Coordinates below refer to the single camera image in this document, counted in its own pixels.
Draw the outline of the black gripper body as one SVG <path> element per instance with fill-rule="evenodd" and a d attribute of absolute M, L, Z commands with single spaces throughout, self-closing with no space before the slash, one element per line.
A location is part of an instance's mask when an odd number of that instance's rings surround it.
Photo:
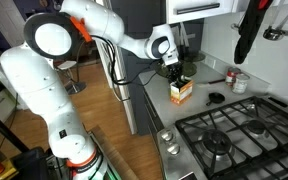
<path fill-rule="evenodd" d="M 181 76 L 181 65 L 172 64 L 168 66 L 167 78 L 170 82 L 176 81 Z"/>

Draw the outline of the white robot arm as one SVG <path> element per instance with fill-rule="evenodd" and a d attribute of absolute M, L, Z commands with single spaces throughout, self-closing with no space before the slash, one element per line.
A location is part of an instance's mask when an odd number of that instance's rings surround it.
<path fill-rule="evenodd" d="M 123 20 L 93 0 L 64 0 L 57 13 L 38 13 L 26 20 L 24 43 L 0 57 L 2 69 L 28 108 L 48 128 L 53 154 L 67 160 L 73 180 L 103 180 L 107 160 L 83 127 L 58 73 L 69 75 L 76 65 L 69 59 L 80 39 L 100 39 L 141 59 L 161 59 L 171 65 L 178 51 L 171 28 L 155 26 L 150 37 L 133 39 Z"/>

